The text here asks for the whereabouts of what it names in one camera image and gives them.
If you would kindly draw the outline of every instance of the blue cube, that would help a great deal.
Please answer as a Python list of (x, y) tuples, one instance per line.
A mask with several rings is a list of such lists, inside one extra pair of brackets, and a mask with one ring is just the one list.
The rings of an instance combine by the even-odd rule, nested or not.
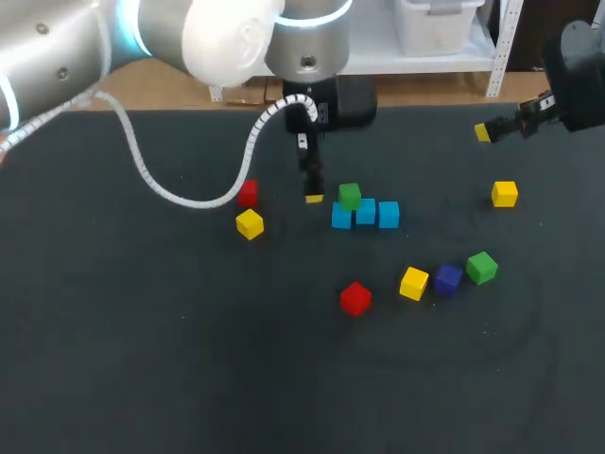
[(460, 280), (462, 279), (462, 270), (442, 265), (435, 276), (435, 293), (439, 295), (453, 295), (456, 293)]
[(381, 201), (378, 203), (378, 227), (381, 229), (396, 229), (399, 227), (399, 203), (396, 201)]
[(352, 211), (346, 211), (342, 205), (335, 201), (332, 205), (332, 228), (334, 229), (351, 229), (351, 221), (353, 218)]
[(376, 222), (376, 201), (362, 199), (359, 208), (355, 211), (357, 225), (373, 225)]

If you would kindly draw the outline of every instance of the red cube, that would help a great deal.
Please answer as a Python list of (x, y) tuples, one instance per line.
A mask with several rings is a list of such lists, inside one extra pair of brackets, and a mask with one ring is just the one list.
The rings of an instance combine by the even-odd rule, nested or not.
[(340, 293), (340, 307), (346, 313), (359, 317), (372, 303), (372, 294), (357, 282), (353, 282)]
[(237, 203), (251, 208), (258, 202), (258, 183), (256, 180), (246, 180), (237, 194)]

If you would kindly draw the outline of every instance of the white spiral cable wrap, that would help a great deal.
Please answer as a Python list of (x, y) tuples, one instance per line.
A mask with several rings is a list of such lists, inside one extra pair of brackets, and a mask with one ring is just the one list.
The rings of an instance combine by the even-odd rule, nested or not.
[(122, 127), (124, 128), (124, 133), (126, 134), (126, 139), (129, 143), (130, 152), (132, 153), (132, 159), (134, 161), (134, 164), (145, 183), (147, 183), (147, 185), (156, 194), (166, 199), (167, 201), (172, 201), (173, 203), (176, 203), (178, 205), (196, 209), (217, 208), (218, 206), (224, 205), (225, 203), (231, 201), (237, 195), (242, 185), (246, 181), (246, 176), (248, 175), (248, 171), (250, 170), (252, 154), (254, 153), (254, 146), (256, 145), (258, 135), (260, 134), (261, 130), (265, 127), (269, 119), (272, 118), (276, 113), (292, 104), (302, 104), (306, 109), (306, 112), (312, 122), (316, 122), (318, 119), (317, 106), (315, 105), (313, 99), (306, 95), (286, 96), (284, 99), (280, 99), (275, 104), (268, 107), (268, 109), (266, 109), (261, 114), (258, 120), (256, 120), (254, 126), (252, 127), (252, 130), (250, 131), (248, 141), (246, 142), (246, 148), (244, 150), (244, 159), (242, 160), (242, 166), (239, 169), (239, 173), (237, 174), (237, 178), (235, 179), (235, 183), (233, 184), (232, 188), (229, 189), (229, 191), (227, 191), (227, 193), (223, 196), (211, 201), (192, 201), (189, 199), (184, 199), (183, 197), (179, 197), (164, 189), (158, 182), (156, 182), (149, 173), (149, 170), (147, 170), (147, 167), (145, 166), (143, 156), (141, 155), (141, 150), (139, 149), (139, 145), (136, 141), (136, 136), (134, 134), (132, 123), (130, 123), (130, 119), (126, 110), (113, 96), (105, 92), (97, 92), (95, 89), (88, 90), (82, 93), (81, 95), (76, 96), (73, 99), (61, 104), (59, 107), (47, 113), (43, 113), (42, 115), (39, 115), (33, 120), (29, 121), (21, 129), (9, 135), (9, 137), (7, 137), (4, 142), (0, 143), (0, 154), (9, 151), (11, 148), (15, 147), (21, 141), (26, 139), (34, 131), (41, 128), (43, 125), (48, 123), (57, 115), (67, 111), (75, 104), (82, 104), (90, 101), (92, 96), (104, 100), (115, 110), (115, 113), (117, 114), (120, 123), (122, 123)]
[(113, 96), (104, 93), (98, 92), (95, 94), (99, 99), (103, 99), (110, 106), (113, 107), (115, 112), (117, 113), (120, 122), (122, 123), (122, 127), (124, 128), (124, 133), (126, 134), (126, 139), (128, 140), (130, 151), (132, 152), (132, 159), (134, 160), (134, 164), (136, 165), (137, 170), (141, 174), (141, 177), (147, 183), (147, 185), (159, 196), (163, 197), (167, 201), (172, 201), (181, 206), (186, 206), (188, 208), (196, 208), (196, 209), (208, 209), (208, 208), (217, 208), (218, 206), (224, 205), (233, 199), (239, 190), (242, 187), (242, 184), (246, 181), (246, 176), (248, 175), (248, 171), (250, 169), (250, 164), (252, 160), (252, 154), (254, 153), (254, 146), (256, 145), (256, 140), (258, 139), (258, 135), (261, 132), (261, 129), (265, 127), (269, 119), (274, 116), (276, 113), (281, 111), (283, 108), (292, 105), (292, 104), (302, 104), (306, 108), (306, 112), (309, 115), (311, 121), (315, 122), (318, 119), (318, 110), (317, 106), (313, 99), (309, 96), (305, 95), (290, 95), (285, 97), (284, 99), (280, 99), (275, 104), (271, 105), (268, 109), (266, 109), (263, 114), (261, 114), (260, 118), (256, 120), (250, 135), (248, 136), (248, 141), (246, 142), (246, 149), (244, 151), (244, 159), (242, 160), (242, 166), (239, 169), (239, 173), (237, 178), (235, 179), (235, 183), (232, 188), (225, 193), (225, 195), (219, 197), (218, 199), (214, 199), (211, 201), (191, 201), (189, 199), (184, 199), (183, 197), (179, 197), (175, 194), (164, 189), (158, 182), (156, 182), (153, 177), (149, 174), (145, 163), (143, 162), (143, 156), (141, 156), (141, 151), (139, 150), (139, 146), (136, 142), (136, 136), (134, 134), (134, 129), (132, 128), (132, 124), (130, 123), (129, 116), (126, 110), (122, 107), (122, 105), (115, 99)]
[(63, 112), (68, 111), (75, 105), (86, 104), (90, 101), (91, 97), (95, 94), (95, 89), (90, 89), (82, 94), (70, 99), (67, 102), (62, 103), (60, 106), (52, 109), (46, 113), (36, 116), (32, 120), (29, 120), (24, 126), (19, 128), (17, 131), (12, 132), (7, 138), (0, 143), (0, 155), (5, 154), (11, 148), (17, 146), (20, 142), (23, 142), (27, 137), (37, 131), (39, 128), (44, 126), (50, 120), (54, 119)]

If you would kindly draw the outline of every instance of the robotic arm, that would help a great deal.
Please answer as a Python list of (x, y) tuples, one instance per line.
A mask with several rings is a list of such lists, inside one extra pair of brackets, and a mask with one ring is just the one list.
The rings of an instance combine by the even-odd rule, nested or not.
[(517, 131), (529, 138), (558, 121), (570, 132), (605, 125), (605, 52), (598, 32), (573, 22), (544, 42), (542, 57), (550, 90), (520, 104), (514, 117), (475, 126), (479, 141), (498, 142)]
[(369, 125), (376, 112), (365, 80), (337, 77), (349, 59), (353, 0), (2, 0), (0, 131), (94, 87), (133, 61), (156, 58), (203, 83), (239, 85), (264, 63), (284, 94), (319, 107), (285, 112), (296, 134), (306, 195), (322, 194), (320, 135)]

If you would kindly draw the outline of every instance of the storage bin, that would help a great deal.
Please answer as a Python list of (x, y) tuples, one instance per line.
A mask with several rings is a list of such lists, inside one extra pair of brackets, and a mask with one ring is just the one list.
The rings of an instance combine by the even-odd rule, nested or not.
[(485, 0), (394, 0), (399, 42), (409, 57), (457, 54)]

